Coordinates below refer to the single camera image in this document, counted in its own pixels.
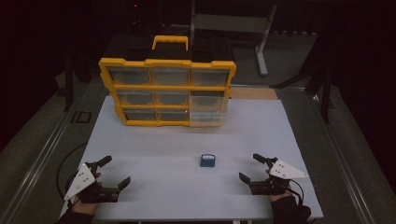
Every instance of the clear plastic drawer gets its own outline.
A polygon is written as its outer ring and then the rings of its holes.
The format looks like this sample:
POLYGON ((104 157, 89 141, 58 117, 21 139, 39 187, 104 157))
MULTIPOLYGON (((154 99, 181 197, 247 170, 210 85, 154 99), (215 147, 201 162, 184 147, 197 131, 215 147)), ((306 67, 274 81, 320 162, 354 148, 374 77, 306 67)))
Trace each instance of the clear plastic drawer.
POLYGON ((187 109, 159 109, 158 120, 161 121, 186 121, 189 111, 187 109))
POLYGON ((179 67, 153 67, 150 69, 154 85, 187 86, 189 85, 189 70, 179 67))
POLYGON ((226 112, 222 110, 191 110, 190 126, 221 126, 224 123, 226 112))
POLYGON ((226 86, 230 70, 191 69, 192 86, 226 86))
POLYGON ((122 105, 152 105, 151 91, 117 90, 122 105))
POLYGON ((154 109, 124 109, 128 120, 156 120, 157 116, 154 109))
POLYGON ((187 91, 155 91, 156 105, 187 105, 189 93, 187 91))
POLYGON ((191 106, 214 106, 222 108, 224 105, 224 91, 192 91, 191 106))
POLYGON ((149 85, 149 70, 141 67, 108 67, 114 84, 149 85))

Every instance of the metal rail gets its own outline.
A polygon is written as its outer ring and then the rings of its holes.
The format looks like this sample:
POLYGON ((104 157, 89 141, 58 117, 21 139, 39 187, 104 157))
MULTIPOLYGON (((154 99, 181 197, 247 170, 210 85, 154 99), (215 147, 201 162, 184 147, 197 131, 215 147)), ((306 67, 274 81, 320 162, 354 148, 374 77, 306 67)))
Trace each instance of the metal rail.
POLYGON ((8 204, 5 212, 0 216, 1 224, 9 224, 12 223, 13 219, 18 216, 22 207, 25 205, 27 199, 29 198, 33 188, 35 187, 36 182, 41 176, 44 167, 47 165, 50 157, 57 147, 59 140, 64 134, 64 130, 67 127, 68 121, 71 119, 74 108, 80 102, 82 96, 86 91, 86 87, 84 84, 80 85, 78 91, 76 92, 76 98, 74 103, 71 105, 68 112, 63 113, 57 125, 55 126, 53 132, 49 136, 46 144, 40 151, 40 154, 35 159, 33 165, 30 167, 25 177, 23 178, 20 186, 18 187, 14 197, 11 202, 8 204))
MULTIPOLYGON (((318 97, 315 97, 311 101, 312 106, 317 109, 318 108, 318 97)), ((359 218, 361 219, 362 224, 375 224, 375 220, 373 218, 373 215, 370 211, 370 208, 368 207, 363 194, 361 192, 361 188, 359 187, 358 182, 356 181, 354 175, 352 174, 352 171, 349 168, 349 165, 347 164, 347 160, 344 157, 344 154, 342 152, 342 149, 338 145, 337 141, 335 140, 332 127, 330 124, 326 124, 322 118, 322 116, 319 113, 315 113, 317 116, 318 122, 323 126, 324 130, 326 131, 329 140, 332 144, 333 148, 333 155, 335 157, 335 162, 337 164, 337 167, 340 171, 341 177, 344 180, 346 189, 349 193, 350 199, 352 200, 356 211, 358 213, 359 218)))

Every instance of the blue object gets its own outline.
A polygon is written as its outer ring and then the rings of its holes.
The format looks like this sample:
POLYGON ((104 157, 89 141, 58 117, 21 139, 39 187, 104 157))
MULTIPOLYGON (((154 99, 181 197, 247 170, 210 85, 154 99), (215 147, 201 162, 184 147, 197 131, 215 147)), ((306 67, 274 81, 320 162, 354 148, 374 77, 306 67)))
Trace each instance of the blue object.
POLYGON ((212 154, 203 154, 201 156, 201 167, 215 167, 216 157, 212 154))

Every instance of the white tabletop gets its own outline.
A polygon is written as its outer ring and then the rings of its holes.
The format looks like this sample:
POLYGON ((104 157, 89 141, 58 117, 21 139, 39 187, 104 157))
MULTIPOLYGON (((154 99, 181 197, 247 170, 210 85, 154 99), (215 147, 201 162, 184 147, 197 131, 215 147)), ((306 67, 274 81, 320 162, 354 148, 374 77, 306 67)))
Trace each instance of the white tabletop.
MULTIPOLYGON (((224 125, 211 128, 124 126, 110 96, 104 101, 82 157, 113 161, 98 172, 104 187, 132 182, 118 203, 102 203, 100 220, 243 220, 271 218, 267 196, 251 195, 239 172, 264 180, 268 167, 253 153, 277 157, 309 173, 288 117, 278 100, 230 100, 224 125), (200 167, 202 154, 214 154, 214 168, 200 167)), ((304 189, 311 217, 323 217, 310 178, 296 179, 304 189)), ((298 187, 291 187, 300 192, 298 187)))

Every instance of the black cable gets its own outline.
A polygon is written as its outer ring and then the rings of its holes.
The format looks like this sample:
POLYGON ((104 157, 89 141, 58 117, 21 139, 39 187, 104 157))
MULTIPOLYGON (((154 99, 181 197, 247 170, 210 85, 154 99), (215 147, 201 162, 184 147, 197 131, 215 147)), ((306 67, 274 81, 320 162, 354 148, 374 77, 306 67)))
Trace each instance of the black cable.
POLYGON ((299 205, 299 206, 303 205, 303 199, 302 199, 302 197, 301 197, 301 195, 300 195, 299 193, 297 193, 296 191, 294 191, 294 190, 292 190, 292 189, 290 189, 290 188, 286 188, 285 186, 283 186, 283 185, 281 185, 281 184, 278 184, 278 183, 276 183, 276 182, 274 182, 274 184, 275 184, 276 186, 278 186, 278 187, 284 189, 284 190, 287 190, 287 191, 289 191, 289 192, 295 194, 295 195, 298 197, 298 205, 299 205))
POLYGON ((77 200, 72 204, 72 207, 73 207, 74 205, 76 205, 78 202, 79 202, 79 199, 77 199, 77 200))
POLYGON ((76 152, 78 149, 80 149, 81 147, 85 147, 88 145, 88 142, 83 143, 75 148, 73 148, 69 153, 67 153, 67 155, 64 157, 64 159, 61 161, 61 163, 58 166, 58 169, 56 171, 56 177, 55 177, 55 181, 56 181, 56 189, 58 190, 59 196, 61 196, 62 201, 64 201, 64 194, 61 191, 61 187, 59 186, 59 175, 61 173, 61 169, 62 166, 64 165, 64 162, 67 160, 67 158, 73 154, 74 152, 76 152))
POLYGON ((302 197, 303 197, 303 200, 304 200, 304 191, 303 191, 303 188, 301 187, 301 185, 299 185, 295 180, 291 179, 290 181, 292 181, 294 184, 296 184, 300 188, 301 193, 302 193, 302 197))

